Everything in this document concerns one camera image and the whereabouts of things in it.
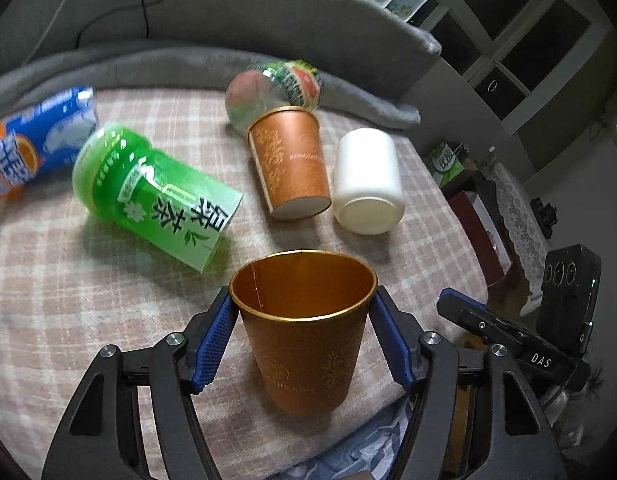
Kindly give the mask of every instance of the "blue and orange can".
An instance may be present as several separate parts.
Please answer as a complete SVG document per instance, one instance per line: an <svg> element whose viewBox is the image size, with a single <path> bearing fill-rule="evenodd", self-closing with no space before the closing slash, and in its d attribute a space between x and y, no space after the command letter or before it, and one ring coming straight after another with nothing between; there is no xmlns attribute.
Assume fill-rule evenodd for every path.
<svg viewBox="0 0 617 480"><path fill-rule="evenodd" d="M96 130L90 87L69 88L0 122L0 198L48 170L73 164Z"/></svg>

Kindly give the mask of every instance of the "plaid cloth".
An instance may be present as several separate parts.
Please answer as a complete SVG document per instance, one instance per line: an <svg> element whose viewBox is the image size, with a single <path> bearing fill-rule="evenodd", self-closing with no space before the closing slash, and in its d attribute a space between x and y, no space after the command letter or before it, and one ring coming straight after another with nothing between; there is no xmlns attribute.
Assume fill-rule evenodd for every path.
<svg viewBox="0 0 617 480"><path fill-rule="evenodd" d="M390 233L362 237L340 227L331 211L293 223L269 217L244 139L226 126L220 92L115 90L96 100L102 123L143 132L156 148L242 190L244 199L203 274L90 216L73 196L69 168L32 182L19 202L0 202L0 437L32 478L100 347L143 348L183 329L254 258L300 248L363 258L400 308L452 340L460 329L435 311L442 288L486 300L469 240L407 139L396 137L406 214ZM333 168L338 139L367 124L326 110L317 117ZM140 392L146 453L153 476L165 478L147 390ZM330 416L285 415L266 395L238 320L215 382L194 403L222 476L257 479L332 446L401 394L367 323L346 401Z"/></svg>

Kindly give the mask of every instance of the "white jar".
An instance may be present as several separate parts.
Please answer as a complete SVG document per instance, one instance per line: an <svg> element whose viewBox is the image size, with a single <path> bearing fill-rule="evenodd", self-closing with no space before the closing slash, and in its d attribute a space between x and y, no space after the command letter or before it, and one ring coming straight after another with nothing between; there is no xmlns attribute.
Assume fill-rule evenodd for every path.
<svg viewBox="0 0 617 480"><path fill-rule="evenodd" d="M375 128L347 133L337 147L333 211L343 227L361 235L393 229L405 199L391 136Z"/></svg>

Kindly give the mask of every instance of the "gold cup rim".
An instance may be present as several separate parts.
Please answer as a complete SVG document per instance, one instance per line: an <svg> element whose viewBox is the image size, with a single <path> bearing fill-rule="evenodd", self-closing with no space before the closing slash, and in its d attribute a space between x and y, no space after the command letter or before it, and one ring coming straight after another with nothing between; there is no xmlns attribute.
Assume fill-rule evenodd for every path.
<svg viewBox="0 0 617 480"><path fill-rule="evenodd" d="M333 314L326 314L324 316L315 316L315 317L282 317L282 316L274 316L273 314L266 314L265 312L261 312L259 310L251 308L248 305L244 304L235 295L233 285L234 285L236 276L242 270L248 268L249 266L253 264L261 262L262 260L267 260L268 258L273 258L275 256L282 256L285 254L297 254L297 253L331 254L332 256L341 256L344 258L349 258L350 260L355 260L359 264L362 264L362 266L365 267L371 273L371 276L373 277L373 286L371 287L371 290L357 303L351 306L348 306L347 308L343 310L338 310L337 312L334 312ZM348 314L349 312L352 312L355 309L361 307L363 304L368 303L371 300L371 298L375 295L375 292L377 290L378 290L378 275L375 273L373 268L366 262L363 262L361 259L356 258L355 256L350 256L349 254L335 253L334 251L319 251L319 250L313 250L313 249L299 249L296 251L283 251L281 253L268 254L268 256L263 256L256 260L252 260L251 262L237 269L236 272L233 273L233 276L231 277L230 282L228 284L228 291L230 293L231 299L235 303L237 303L237 306L239 306L241 309L244 309L249 314L253 314L254 316L261 317L263 319L268 319L270 321L277 321L277 322L290 322L290 323L306 323L306 322L311 322L311 321L322 321L325 319L332 319L333 317L343 316L344 314Z"/></svg>
<svg viewBox="0 0 617 480"><path fill-rule="evenodd" d="M287 112L287 111L306 112L306 113L308 113L311 117L313 117L313 120L317 123L317 129L319 131L319 121L317 120L317 117L315 116L315 114L311 110L308 110L307 108L304 108L303 106L290 106L290 105L289 106L280 106L279 108L274 108L273 110L268 110L266 113L263 113L258 118L256 118L255 121L253 121L253 123L246 129L246 142L248 142L248 138L251 135L251 130L253 129L253 127L259 121L261 121L264 118L267 118L269 115L276 114L277 112Z"/></svg>

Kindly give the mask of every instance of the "window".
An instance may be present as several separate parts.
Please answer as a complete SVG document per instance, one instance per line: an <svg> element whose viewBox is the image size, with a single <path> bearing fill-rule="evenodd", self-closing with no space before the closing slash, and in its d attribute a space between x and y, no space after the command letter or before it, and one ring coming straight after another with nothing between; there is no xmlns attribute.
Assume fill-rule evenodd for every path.
<svg viewBox="0 0 617 480"><path fill-rule="evenodd" d="M611 24L595 0L429 0L409 23L515 133L577 73Z"/></svg>

